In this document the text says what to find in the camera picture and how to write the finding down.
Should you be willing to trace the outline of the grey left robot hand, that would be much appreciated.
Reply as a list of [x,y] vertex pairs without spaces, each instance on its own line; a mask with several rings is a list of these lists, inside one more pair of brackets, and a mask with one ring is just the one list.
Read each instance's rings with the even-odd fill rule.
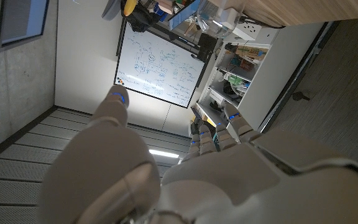
[[358,162],[284,131],[253,130],[235,107],[231,136],[206,126],[160,175],[127,127],[129,95],[114,85],[87,127],[48,169],[40,223],[358,223]]

